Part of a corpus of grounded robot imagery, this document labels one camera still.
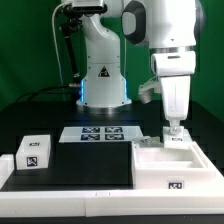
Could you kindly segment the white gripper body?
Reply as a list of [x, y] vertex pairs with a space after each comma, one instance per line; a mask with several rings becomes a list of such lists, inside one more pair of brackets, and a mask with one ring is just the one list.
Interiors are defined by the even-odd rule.
[[171, 127], [179, 127], [188, 115], [191, 77], [168, 76], [161, 77], [159, 81], [165, 118]]

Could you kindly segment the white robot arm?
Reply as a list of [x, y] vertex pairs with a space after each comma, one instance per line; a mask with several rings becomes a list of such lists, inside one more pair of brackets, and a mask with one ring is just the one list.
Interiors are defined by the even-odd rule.
[[81, 93], [78, 107], [94, 112], [129, 105], [125, 78], [120, 73], [120, 38], [104, 27], [103, 18], [120, 18], [123, 37], [135, 46], [149, 49], [155, 74], [139, 88], [142, 102], [150, 101], [150, 90], [162, 90], [169, 133], [182, 131], [180, 122], [188, 114], [191, 75], [196, 68], [194, 47], [204, 12], [200, 0], [61, 0], [68, 26], [83, 28], [87, 74], [77, 77]]

